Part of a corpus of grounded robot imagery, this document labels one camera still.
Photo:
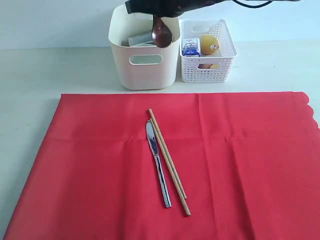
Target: table knife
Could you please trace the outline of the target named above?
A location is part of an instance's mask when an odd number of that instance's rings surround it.
[[[156,169],[158,172],[159,181],[160,181],[160,185],[161,185],[161,191],[162,191],[162,195],[163,195],[164,204],[165,204],[166,208],[170,208],[171,201],[170,201],[170,197],[169,197],[169,193],[168,193],[166,179],[164,176],[164,171],[162,170],[162,166],[161,166],[161,160],[160,160],[159,151],[158,151],[158,147],[157,147],[157,139],[156,139],[155,132],[154,132],[154,129],[152,127],[152,123],[150,120],[146,123],[145,128],[146,128],[146,135],[148,138],[150,149],[152,151],[152,154],[153,154],[153,157],[155,160]]]

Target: cable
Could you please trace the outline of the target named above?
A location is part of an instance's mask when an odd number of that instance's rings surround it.
[[[232,0],[232,1],[234,1],[236,4],[239,4],[239,5],[243,6],[243,7],[250,8],[250,9],[259,9],[259,8],[267,6],[267,5],[269,5],[270,3],[273,2],[273,1],[267,1],[267,2],[265,2],[263,4],[260,4],[260,5],[248,5],[248,4],[245,4],[245,3],[240,2],[238,0]]]

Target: white plastic basket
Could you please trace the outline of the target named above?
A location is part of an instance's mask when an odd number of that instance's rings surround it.
[[[125,5],[113,11],[109,41],[121,84],[131,90],[163,89],[176,80],[180,45],[177,18],[163,18],[170,28],[173,41],[166,48],[156,46],[122,46],[129,37],[150,31],[152,18],[128,14]]]
[[[186,83],[223,83],[227,80],[234,58],[237,56],[224,20],[184,19],[181,24],[181,39],[201,38],[212,35],[219,42],[216,53],[204,57],[187,57],[180,48],[182,80]],[[200,64],[215,64],[214,69],[200,69]]]

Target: white wall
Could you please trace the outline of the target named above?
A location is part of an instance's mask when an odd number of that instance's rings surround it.
[[[112,11],[124,2],[0,0],[0,50],[108,46]],[[274,2],[261,9],[228,1],[182,18],[223,18],[235,42],[320,39],[319,9],[318,0]]]

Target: knife handle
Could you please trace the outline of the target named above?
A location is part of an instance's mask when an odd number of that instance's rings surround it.
[[[168,193],[168,188],[167,188],[167,184],[166,184],[164,171],[162,170],[162,166],[161,166],[160,157],[158,155],[156,155],[156,156],[154,156],[154,160],[155,160],[155,164],[156,164],[156,169],[158,171],[158,176],[159,176],[159,181],[160,181],[160,185],[161,185],[161,191],[162,191],[162,195],[163,195],[164,204],[165,204],[166,208],[170,208],[171,201],[170,201],[170,197],[169,197],[169,193]]]

